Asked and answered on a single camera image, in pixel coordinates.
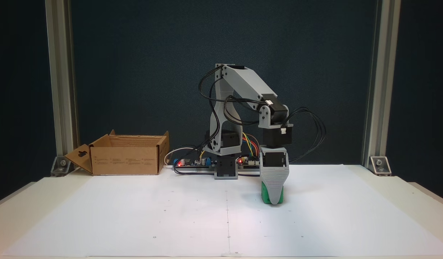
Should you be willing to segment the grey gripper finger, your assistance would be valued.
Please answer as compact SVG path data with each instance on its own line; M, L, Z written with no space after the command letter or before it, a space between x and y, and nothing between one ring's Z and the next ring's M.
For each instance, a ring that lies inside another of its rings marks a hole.
M265 167L260 169L261 198L266 204L284 202L284 183L289 176L289 168Z

